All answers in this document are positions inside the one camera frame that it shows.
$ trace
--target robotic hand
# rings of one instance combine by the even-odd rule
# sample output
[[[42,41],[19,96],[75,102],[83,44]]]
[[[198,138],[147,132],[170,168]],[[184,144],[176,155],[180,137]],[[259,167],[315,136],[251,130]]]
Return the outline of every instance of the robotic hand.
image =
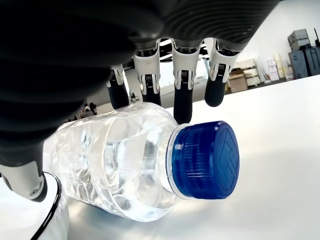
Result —
[[[1,1],[0,172],[7,186],[31,201],[45,198],[44,140],[106,85],[112,106],[127,106],[122,64],[132,57],[143,101],[161,105],[160,38],[172,39],[179,124],[192,117],[200,44],[215,38],[205,101],[218,106],[237,56],[278,2]]]

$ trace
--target bottle neck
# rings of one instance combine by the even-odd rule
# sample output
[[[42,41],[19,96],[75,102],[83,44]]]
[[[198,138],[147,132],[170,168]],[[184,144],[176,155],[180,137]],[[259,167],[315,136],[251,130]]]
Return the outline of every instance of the bottle neck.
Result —
[[[181,124],[179,125],[178,127],[176,127],[176,129],[174,129],[174,131],[172,132],[171,134],[171,137],[169,139],[169,142],[168,142],[168,145],[167,145],[167,148],[166,148],[166,157],[165,157],[165,168],[166,168],[166,177],[169,181],[169,184],[173,190],[173,192],[181,199],[190,199],[190,197],[188,196],[185,196],[184,194],[182,194],[176,183],[175,183],[175,180],[174,180],[174,177],[173,177],[173,170],[172,170],[172,154],[173,154],[173,150],[174,148],[181,148],[182,146],[180,145],[175,145],[175,140],[176,140],[176,137],[177,135],[179,134],[179,132],[188,127],[188,126],[191,126],[191,124],[188,124],[188,123],[185,123],[185,124]]]

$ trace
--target white table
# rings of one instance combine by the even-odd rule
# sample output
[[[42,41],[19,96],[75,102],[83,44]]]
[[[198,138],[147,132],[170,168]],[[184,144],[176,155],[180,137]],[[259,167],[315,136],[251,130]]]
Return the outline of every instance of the white table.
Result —
[[[193,104],[191,123],[215,120],[239,144],[229,198],[181,201],[148,223],[69,200],[68,239],[320,239],[320,75],[230,94],[216,108]]]

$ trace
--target blue bottle cap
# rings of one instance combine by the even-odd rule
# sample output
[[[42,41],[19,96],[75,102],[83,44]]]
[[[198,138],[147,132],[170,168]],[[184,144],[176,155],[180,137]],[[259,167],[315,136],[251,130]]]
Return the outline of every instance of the blue bottle cap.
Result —
[[[184,196],[225,199],[234,191],[239,148],[229,124],[214,121],[187,126],[173,144],[172,177]]]

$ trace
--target plastic water bottle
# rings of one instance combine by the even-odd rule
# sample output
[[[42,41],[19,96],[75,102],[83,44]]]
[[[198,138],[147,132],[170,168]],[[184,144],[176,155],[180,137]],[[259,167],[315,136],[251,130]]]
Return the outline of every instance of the plastic water bottle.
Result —
[[[67,195],[141,222],[161,218],[179,199],[225,199],[239,173],[227,123],[178,125],[146,102],[66,123],[44,154]]]

